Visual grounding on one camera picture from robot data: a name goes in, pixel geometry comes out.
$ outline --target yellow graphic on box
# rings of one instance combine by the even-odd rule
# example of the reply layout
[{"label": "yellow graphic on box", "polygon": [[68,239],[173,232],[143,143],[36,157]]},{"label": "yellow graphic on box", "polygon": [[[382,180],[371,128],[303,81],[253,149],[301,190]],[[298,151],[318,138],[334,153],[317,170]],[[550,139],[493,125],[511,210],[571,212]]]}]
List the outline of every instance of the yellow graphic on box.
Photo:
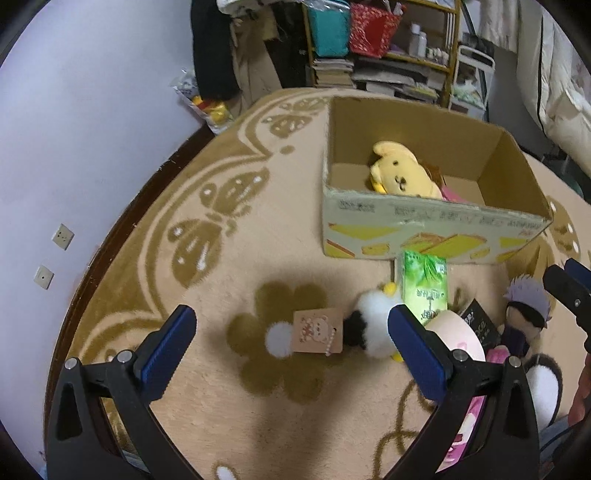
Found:
[{"label": "yellow graphic on box", "polygon": [[324,245],[324,253],[328,257],[355,258],[355,254],[351,250],[347,250],[342,245],[336,244],[330,240],[327,240]]},{"label": "yellow graphic on box", "polygon": [[336,223],[329,223],[329,228],[359,240],[371,240],[399,230],[399,228],[389,226],[338,225]]},{"label": "yellow graphic on box", "polygon": [[499,254],[496,256],[497,263],[504,263],[509,260],[513,255],[515,255],[519,250],[512,250],[510,252],[505,252],[503,254]]},{"label": "yellow graphic on box", "polygon": [[474,253],[470,254],[470,260],[479,260],[481,258],[485,258],[489,253],[491,253],[490,248],[483,248],[482,250],[477,250]]},{"label": "yellow graphic on box", "polygon": [[507,236],[502,236],[499,238],[499,242],[501,244],[501,248],[505,250],[506,248],[515,248],[515,247],[522,247],[528,242],[527,238],[509,238]]},{"label": "yellow graphic on box", "polygon": [[412,252],[422,252],[426,248],[437,245],[439,242],[444,240],[444,237],[435,235],[434,233],[418,233],[408,240],[406,240],[401,246],[404,250],[410,250]]},{"label": "yellow graphic on box", "polygon": [[374,244],[374,245],[364,245],[361,247],[361,253],[363,255],[385,255],[390,252],[390,244]]},{"label": "yellow graphic on box", "polygon": [[486,243],[486,238],[477,235],[453,235],[421,253],[441,258],[454,258],[468,253]]}]

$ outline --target stack of books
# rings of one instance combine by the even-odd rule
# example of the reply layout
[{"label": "stack of books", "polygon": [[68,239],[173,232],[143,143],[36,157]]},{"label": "stack of books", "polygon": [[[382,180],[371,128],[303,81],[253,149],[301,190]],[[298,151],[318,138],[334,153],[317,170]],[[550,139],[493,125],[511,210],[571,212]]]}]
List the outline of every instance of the stack of books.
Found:
[{"label": "stack of books", "polygon": [[426,103],[439,101],[446,80],[427,66],[369,58],[358,59],[351,78],[368,92]]},{"label": "stack of books", "polygon": [[353,61],[347,59],[315,59],[317,88],[355,88],[351,80]]}]

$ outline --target round rug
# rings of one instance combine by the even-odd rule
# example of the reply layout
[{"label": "round rug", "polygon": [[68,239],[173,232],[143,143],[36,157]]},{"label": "round rug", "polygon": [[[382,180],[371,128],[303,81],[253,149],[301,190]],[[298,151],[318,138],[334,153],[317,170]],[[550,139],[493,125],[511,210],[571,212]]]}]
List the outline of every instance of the round rug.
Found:
[{"label": "round rug", "polygon": [[328,100],[278,92],[213,140],[137,225],[76,332],[70,354],[100,362],[178,304],[195,309],[197,335],[151,408],[205,478],[377,478],[428,417],[403,365],[291,351],[293,311],[348,310],[391,272],[323,254]]}]

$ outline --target metal screw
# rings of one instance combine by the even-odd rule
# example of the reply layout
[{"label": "metal screw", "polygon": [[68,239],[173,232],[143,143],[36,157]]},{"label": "metal screw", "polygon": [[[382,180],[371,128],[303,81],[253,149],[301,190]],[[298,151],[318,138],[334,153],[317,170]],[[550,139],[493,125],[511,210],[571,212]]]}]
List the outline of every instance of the metal screw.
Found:
[{"label": "metal screw", "polygon": [[453,351],[453,357],[458,362],[465,362],[466,360],[468,360],[468,354],[464,350],[460,350],[460,349]]},{"label": "metal screw", "polygon": [[130,350],[123,350],[117,354],[117,360],[122,364],[129,362],[133,357],[133,353]]},{"label": "metal screw", "polygon": [[72,370],[72,368],[74,368],[77,364],[78,360],[72,357],[66,360],[66,363],[64,363],[64,367],[66,367],[68,370]]},{"label": "metal screw", "polygon": [[509,365],[515,368],[519,368],[521,366],[521,360],[519,360],[516,356],[510,356]]}]

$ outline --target electrical socket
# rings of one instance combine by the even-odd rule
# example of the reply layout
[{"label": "electrical socket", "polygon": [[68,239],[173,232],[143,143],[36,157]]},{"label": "electrical socket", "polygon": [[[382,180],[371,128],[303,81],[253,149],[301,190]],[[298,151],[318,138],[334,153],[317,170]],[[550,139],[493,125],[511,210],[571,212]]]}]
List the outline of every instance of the electrical socket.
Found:
[{"label": "electrical socket", "polygon": [[47,290],[49,288],[49,284],[53,279],[53,272],[49,270],[49,268],[41,265],[33,278],[33,281],[39,285],[41,288]]},{"label": "electrical socket", "polygon": [[57,229],[56,234],[53,236],[53,243],[55,243],[62,250],[66,250],[70,246],[73,238],[74,232],[61,223],[60,227]]}]

